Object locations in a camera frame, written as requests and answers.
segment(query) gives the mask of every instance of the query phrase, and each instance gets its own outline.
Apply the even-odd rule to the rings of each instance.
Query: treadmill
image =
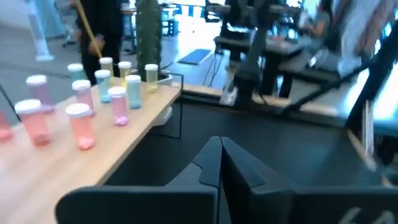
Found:
[[[257,60],[266,44],[270,2],[258,0],[254,7],[246,7],[244,0],[239,2],[239,9],[234,10],[241,10],[241,16],[250,16],[257,31],[234,77],[236,100],[233,106],[222,106],[218,103],[220,96],[183,91],[180,102],[185,108],[189,106],[184,110],[206,116],[206,127],[202,127],[203,121],[189,121],[190,126],[202,135],[231,138],[300,185],[390,185],[374,146],[373,101],[398,56],[398,45],[394,44],[398,25],[370,62],[291,103],[256,94],[262,75]],[[311,101],[365,69],[369,69],[369,77],[347,120],[305,110]]]

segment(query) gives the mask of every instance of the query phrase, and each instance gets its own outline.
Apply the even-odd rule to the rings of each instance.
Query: white lid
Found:
[[[91,114],[90,106],[85,103],[74,103],[65,109],[67,115],[71,118],[81,118]]]
[[[76,80],[72,83],[72,90],[85,90],[91,88],[91,83],[88,80]]]
[[[131,62],[119,62],[119,68],[131,68]]]
[[[83,70],[83,65],[80,63],[73,63],[68,65],[69,72],[79,72]]]
[[[103,57],[99,59],[99,63],[113,63],[113,58],[111,57]]]
[[[145,70],[150,70],[150,71],[154,71],[154,70],[158,70],[159,66],[157,66],[156,64],[147,64],[145,65]]]
[[[109,70],[97,70],[94,73],[96,78],[108,78],[111,76],[111,71]]]
[[[32,75],[26,78],[26,84],[28,85],[43,85],[47,82],[47,77],[45,75]]]
[[[139,82],[141,82],[141,76],[139,76],[139,75],[128,75],[128,76],[126,76],[126,81],[128,83],[139,83]]]
[[[15,104],[17,114],[31,114],[42,110],[42,104],[38,99],[22,100]]]
[[[130,71],[130,73],[131,73],[131,74],[137,75],[137,74],[138,74],[138,69],[132,68],[131,71]]]
[[[121,97],[126,94],[126,89],[121,86],[115,86],[108,90],[108,94],[111,97]]]

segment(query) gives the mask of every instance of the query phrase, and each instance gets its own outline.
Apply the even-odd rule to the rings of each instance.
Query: person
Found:
[[[120,77],[118,63],[123,37],[123,14],[120,0],[80,0],[90,28],[95,36],[90,40],[80,14],[76,20],[76,38],[80,42],[81,63],[92,85],[96,84],[95,71],[101,69],[95,45],[102,57],[113,58],[113,72]]]
[[[310,37],[313,38],[313,43],[310,46],[311,50],[318,50],[326,40],[329,34],[330,24],[332,22],[332,1],[322,1],[318,5],[317,15],[313,22],[308,22],[304,26]]]

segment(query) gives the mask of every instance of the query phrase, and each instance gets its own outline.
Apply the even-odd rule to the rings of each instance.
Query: black metal frame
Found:
[[[177,74],[177,73],[166,73],[165,75],[171,75],[171,76],[177,76],[177,77],[181,77],[181,87],[180,87],[180,97],[183,94],[183,89],[184,89],[184,76],[181,74]],[[154,134],[156,136],[162,136],[162,137],[167,137],[167,138],[172,138],[172,139],[178,139],[181,140],[181,136],[182,136],[182,116],[183,116],[183,103],[180,103],[180,117],[179,117],[179,121],[178,121],[178,136],[171,136],[168,134],[162,134],[162,133],[156,133],[154,131],[150,131],[149,133]]]
[[[398,23],[392,27],[390,35],[384,40],[374,63],[369,67],[369,76],[361,93],[349,114],[346,127],[355,133],[361,129],[362,110],[366,101],[374,101],[384,81],[391,73],[393,64],[398,58]]]
[[[19,115],[18,115],[17,112],[15,111],[14,104],[12,104],[11,99],[8,97],[6,91],[4,90],[4,88],[2,87],[1,84],[0,84],[0,92],[1,92],[1,94],[5,97],[5,99],[6,99],[7,103],[8,103],[8,105],[9,105],[9,106],[11,107],[11,109],[12,109],[12,112],[14,112],[15,116],[17,117],[18,121],[20,122],[20,121],[21,121],[21,118],[19,117]]]

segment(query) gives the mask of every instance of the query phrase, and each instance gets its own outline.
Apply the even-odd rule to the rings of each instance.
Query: person's leg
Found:
[[[284,75],[284,81],[282,82],[282,86],[280,87],[279,97],[289,98],[290,91],[292,90],[293,78]]]
[[[90,55],[87,50],[81,51],[81,63],[85,69],[86,76],[91,85],[96,85],[97,81],[94,76],[95,71],[101,69],[97,56]]]
[[[102,51],[103,57],[113,58],[113,74],[115,77],[120,77],[118,63],[120,62],[121,40],[111,39],[107,40]]]
[[[229,61],[240,62],[241,61],[241,53],[237,50],[232,50],[229,55]]]

